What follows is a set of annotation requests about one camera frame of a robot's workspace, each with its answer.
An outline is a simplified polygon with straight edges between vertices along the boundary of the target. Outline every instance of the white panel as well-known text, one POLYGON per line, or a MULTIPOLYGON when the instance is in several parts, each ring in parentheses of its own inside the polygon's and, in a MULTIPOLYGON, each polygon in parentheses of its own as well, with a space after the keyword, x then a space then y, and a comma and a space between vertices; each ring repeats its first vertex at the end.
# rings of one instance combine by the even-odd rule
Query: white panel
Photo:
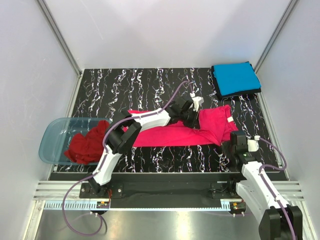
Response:
POLYGON ((320 226, 319 13, 320 1, 300 1, 258 72, 289 174, 301 184, 314 226, 320 226))
POLYGON ((80 68, 257 63, 289 0, 46 0, 80 68))
POLYGON ((50 169, 42 136, 65 115, 76 76, 35 0, 2 1, 0 22, 0 235, 18 240, 50 169))

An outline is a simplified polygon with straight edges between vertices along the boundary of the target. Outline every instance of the black marble table surface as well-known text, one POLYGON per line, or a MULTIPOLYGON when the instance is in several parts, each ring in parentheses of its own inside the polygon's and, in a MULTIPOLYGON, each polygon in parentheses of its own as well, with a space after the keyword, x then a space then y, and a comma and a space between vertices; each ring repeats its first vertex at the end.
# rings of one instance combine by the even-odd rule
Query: black marble table surface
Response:
MULTIPOLYGON (((152 111, 162 107, 178 85, 189 80, 201 108, 231 106, 236 126, 248 137, 260 135, 269 140, 266 122, 256 95, 218 100, 210 68, 86 69, 75 101, 73 117, 107 118, 125 110, 152 111)), ((189 94, 187 85, 179 91, 189 94)), ((256 153, 264 163, 277 166, 274 150, 261 143, 256 153)), ((133 147, 119 160, 115 172, 185 173, 229 172, 230 160, 217 145, 185 147, 133 147)), ((55 172, 92 172, 95 166, 58 165, 55 172)))

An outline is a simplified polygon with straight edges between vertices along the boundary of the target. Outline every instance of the red garment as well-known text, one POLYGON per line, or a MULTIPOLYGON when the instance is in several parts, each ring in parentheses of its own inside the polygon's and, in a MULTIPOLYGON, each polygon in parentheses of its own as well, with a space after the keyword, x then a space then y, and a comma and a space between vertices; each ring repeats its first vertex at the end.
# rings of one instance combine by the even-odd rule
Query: red garment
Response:
MULTIPOLYGON (((130 113, 141 113, 131 110, 130 113)), ((200 129, 192 129, 181 121, 169 126, 159 126, 141 132, 135 140, 134 147, 167 147, 216 144, 221 145, 230 140, 230 132, 237 131, 231 118, 230 106, 203 109, 199 112, 200 129)), ((72 162, 88 164, 98 162, 103 153, 102 140, 109 123, 99 121, 86 136, 76 134, 64 155, 72 162)))
POLYGON ((230 117, 229 105, 202 109, 199 112, 200 129, 188 128, 181 121, 168 126, 154 127, 139 133, 133 146, 166 147, 207 144, 220 146, 222 142, 230 140, 230 132, 238 130, 230 117))
POLYGON ((64 152, 64 155, 77 164, 87 165, 99 162, 104 151, 102 140, 108 127, 109 123, 101 120, 98 126, 93 127, 85 136, 81 133, 76 134, 72 138, 69 149, 64 152))

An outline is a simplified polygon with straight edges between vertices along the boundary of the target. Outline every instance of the blue towel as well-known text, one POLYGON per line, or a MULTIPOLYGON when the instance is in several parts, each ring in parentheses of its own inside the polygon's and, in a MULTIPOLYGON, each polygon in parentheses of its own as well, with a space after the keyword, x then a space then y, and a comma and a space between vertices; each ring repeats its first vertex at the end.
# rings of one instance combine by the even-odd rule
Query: blue towel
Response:
POLYGON ((261 92, 261 84, 249 62, 214 65, 212 72, 222 98, 261 92))

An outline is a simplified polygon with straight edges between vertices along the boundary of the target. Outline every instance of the black mount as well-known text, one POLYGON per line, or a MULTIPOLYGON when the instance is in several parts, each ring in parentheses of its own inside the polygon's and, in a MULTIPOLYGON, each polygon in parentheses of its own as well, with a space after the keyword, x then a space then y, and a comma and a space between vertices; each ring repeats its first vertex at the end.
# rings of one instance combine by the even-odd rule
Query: black mount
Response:
MULTIPOLYGON (((292 223, 295 238, 303 239, 303 215, 299 207, 288 205, 285 208, 292 223)), ((288 222, 281 209, 274 207, 265 210, 259 225, 261 240, 291 240, 292 235, 288 222)))
MULTIPOLYGON (((130 117, 132 117, 132 115, 128 111, 122 110, 114 116, 107 131, 117 122, 130 117)), ((108 138, 105 140, 105 144, 112 149, 113 154, 125 154, 131 150, 141 128, 140 123, 136 122, 134 119, 125 121, 110 132, 108 138)))
POLYGON ((192 107, 194 101, 191 97, 176 97, 174 101, 165 109, 169 113, 169 124, 175 124, 182 121, 183 125, 191 129, 200 129, 199 111, 194 111, 192 107))

